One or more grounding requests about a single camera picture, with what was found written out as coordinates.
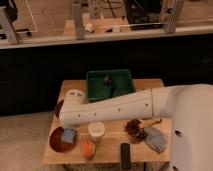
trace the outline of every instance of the white cup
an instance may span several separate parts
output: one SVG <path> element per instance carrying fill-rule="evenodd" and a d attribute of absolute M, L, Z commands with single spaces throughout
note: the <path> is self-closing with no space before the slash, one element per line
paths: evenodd
<path fill-rule="evenodd" d="M 120 33 L 121 32 L 121 27 L 119 25 L 114 25 L 112 27 L 112 32 L 113 33 Z"/>
<path fill-rule="evenodd" d="M 103 122 L 93 122 L 88 125 L 88 131 L 94 142 L 99 142 L 105 133 Z"/>

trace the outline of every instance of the red bowl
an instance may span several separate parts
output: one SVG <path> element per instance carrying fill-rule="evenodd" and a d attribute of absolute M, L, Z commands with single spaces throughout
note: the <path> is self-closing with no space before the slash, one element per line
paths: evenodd
<path fill-rule="evenodd" d="M 62 127 L 56 128 L 49 139 L 50 147 L 55 150 L 56 152 L 70 152 L 77 144 L 77 136 L 74 138 L 74 143 L 66 143 L 61 141 L 61 136 L 64 132 L 64 129 Z"/>

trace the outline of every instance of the paper cup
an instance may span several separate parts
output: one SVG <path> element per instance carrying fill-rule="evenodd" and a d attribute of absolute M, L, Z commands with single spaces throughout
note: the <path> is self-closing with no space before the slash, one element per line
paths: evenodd
<path fill-rule="evenodd" d="M 94 142 L 99 142 L 105 133 L 103 122 L 93 122 L 88 125 L 88 131 Z"/>

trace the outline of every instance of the screw hole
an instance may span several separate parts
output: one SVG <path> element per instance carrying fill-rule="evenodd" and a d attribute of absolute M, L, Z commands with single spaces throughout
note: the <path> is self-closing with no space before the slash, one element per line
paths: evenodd
<path fill-rule="evenodd" d="M 174 171 L 179 171 L 179 169 L 177 167 L 175 167 L 175 166 L 173 166 L 173 170 Z"/>
<path fill-rule="evenodd" d="M 178 137 L 182 137 L 183 136 L 183 134 L 180 131 L 178 131 L 178 130 L 175 130 L 175 135 L 177 135 Z"/>

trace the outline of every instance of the gray cloth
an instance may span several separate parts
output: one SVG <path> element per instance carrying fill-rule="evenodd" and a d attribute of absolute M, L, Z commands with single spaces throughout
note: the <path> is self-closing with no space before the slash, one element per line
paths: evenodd
<path fill-rule="evenodd" d="M 163 152 L 167 145 L 167 136 L 160 130 L 154 127 L 144 128 L 144 131 L 148 134 L 144 142 L 153 150 L 158 153 Z"/>

